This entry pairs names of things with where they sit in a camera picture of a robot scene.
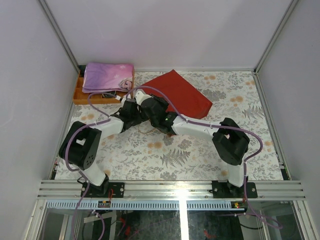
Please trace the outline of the red paper bag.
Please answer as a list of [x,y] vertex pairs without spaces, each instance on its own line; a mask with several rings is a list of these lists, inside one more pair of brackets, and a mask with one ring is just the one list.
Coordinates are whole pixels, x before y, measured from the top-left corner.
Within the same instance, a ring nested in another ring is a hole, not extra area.
[[208,115],[213,105],[207,97],[175,70],[160,75],[144,83],[143,86],[148,86],[142,89],[146,94],[162,97],[155,91],[159,90],[168,97],[172,102],[167,108],[168,112],[173,112],[173,107],[176,107],[179,113],[185,116],[202,119]]

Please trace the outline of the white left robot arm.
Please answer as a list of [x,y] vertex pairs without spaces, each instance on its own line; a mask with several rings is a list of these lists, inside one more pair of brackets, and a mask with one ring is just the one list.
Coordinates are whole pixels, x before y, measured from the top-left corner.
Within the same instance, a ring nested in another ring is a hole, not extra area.
[[120,109],[106,119],[90,124],[75,121],[62,145],[58,155],[65,161],[67,169],[78,172],[92,184],[92,191],[98,197],[105,197],[110,190],[108,176],[96,163],[100,141],[111,135],[125,132],[131,127],[147,120],[141,107],[134,100],[126,100]]

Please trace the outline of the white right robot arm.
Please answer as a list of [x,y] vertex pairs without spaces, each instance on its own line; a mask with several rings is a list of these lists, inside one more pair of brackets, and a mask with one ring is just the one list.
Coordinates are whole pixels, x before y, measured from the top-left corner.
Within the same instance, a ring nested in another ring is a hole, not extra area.
[[162,133],[188,135],[213,142],[219,157],[227,163],[229,194],[237,198],[245,193],[243,157],[250,140],[231,118],[214,125],[167,111],[169,103],[164,98],[146,94],[142,90],[137,91],[134,97],[141,113]]

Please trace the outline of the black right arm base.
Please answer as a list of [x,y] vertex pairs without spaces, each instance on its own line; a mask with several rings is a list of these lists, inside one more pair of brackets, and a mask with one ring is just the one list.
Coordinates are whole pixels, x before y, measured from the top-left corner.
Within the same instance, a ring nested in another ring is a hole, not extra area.
[[248,199],[258,198],[257,188],[254,182],[247,182],[246,185],[237,187],[228,181],[214,180],[211,182],[211,186],[212,190],[209,192],[213,194],[215,199],[243,199],[245,197],[245,192]]

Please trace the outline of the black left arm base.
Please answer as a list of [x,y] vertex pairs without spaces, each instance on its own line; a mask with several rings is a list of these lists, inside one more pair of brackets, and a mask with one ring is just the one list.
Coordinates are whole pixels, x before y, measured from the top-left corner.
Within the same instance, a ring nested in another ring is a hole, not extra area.
[[83,177],[77,179],[77,183],[82,185],[81,196],[85,198],[109,198],[109,199],[119,199],[124,197],[125,193],[125,183],[124,182],[110,182],[106,177],[102,182],[101,186],[95,186],[94,184],[89,185],[88,191],[85,193],[85,190],[88,184],[85,180],[82,180]]

